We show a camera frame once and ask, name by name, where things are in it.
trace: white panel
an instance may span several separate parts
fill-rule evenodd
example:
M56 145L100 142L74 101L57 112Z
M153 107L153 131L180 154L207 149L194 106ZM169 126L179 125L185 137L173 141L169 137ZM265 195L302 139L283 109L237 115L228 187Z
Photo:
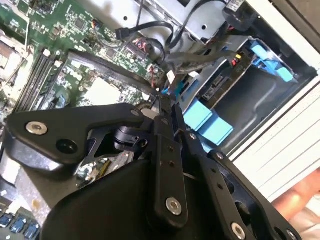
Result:
M308 65L320 69L320 54L272 3L246 1ZM319 82L316 77L230 156L235 159L250 146L235 165L270 202L320 167Z
M273 201L320 167L320 85L234 164Z

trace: ram slot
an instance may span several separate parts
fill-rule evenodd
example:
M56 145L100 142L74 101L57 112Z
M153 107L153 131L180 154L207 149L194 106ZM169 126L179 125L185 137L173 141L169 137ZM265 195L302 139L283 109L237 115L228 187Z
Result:
M14 112L32 111L39 96L40 90L44 85L52 67L53 61L43 54L41 54L32 68L27 84L25 85L22 94L20 95Z

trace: white sticker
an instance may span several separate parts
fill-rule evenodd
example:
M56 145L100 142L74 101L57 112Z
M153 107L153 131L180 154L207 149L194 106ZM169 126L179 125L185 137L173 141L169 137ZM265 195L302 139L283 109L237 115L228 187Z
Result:
M166 76L167 76L170 84L172 84L176 78L173 71L168 72Z
M231 0L226 8L236 12L244 2L245 0Z

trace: silver screw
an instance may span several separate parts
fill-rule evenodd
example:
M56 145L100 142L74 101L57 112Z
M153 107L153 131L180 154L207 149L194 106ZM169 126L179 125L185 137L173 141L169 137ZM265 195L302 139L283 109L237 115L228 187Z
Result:
M38 122L38 121L29 122L26 125L25 129L29 133L34 134L34 135L39 135L39 136L45 135L48 132L47 126L44 123Z
M287 229L286 232L289 234L289 236L292 238L292 240L297 240L297 237L293 234L292 231L290 231L289 229Z
M131 113L137 117L139 117L139 113L136 110L131 110Z
M216 155L218 156L219 159L221 160L224 159L224 156L220 152L217 152Z
M196 136L194 133L190 133L190 137L191 137L193 140L197 140L197 136Z
M168 209L169 212L175 216L179 216L182 213L182 206L180 202L174 197L169 197L165 201L165 206L166 206L166 209Z
M246 239L246 233L238 223L236 222L232 223L231 228L233 233L238 237L238 239L240 240Z
M168 122L167 119L163 118L161 121L162 121L165 125L169 125L169 122Z
M139 146L141 147L141 148L144 148L145 146L147 146L148 145L148 140L146 140L146 139L143 139L143 140L141 140L140 142L139 142Z

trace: red wire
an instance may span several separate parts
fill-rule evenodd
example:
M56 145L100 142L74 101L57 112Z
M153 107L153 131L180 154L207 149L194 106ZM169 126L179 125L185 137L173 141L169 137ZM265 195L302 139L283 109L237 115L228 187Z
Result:
M152 71L152 77L151 77L151 87L155 88L156 87L156 81L155 81L155 73L154 73L154 68L150 68L150 70Z

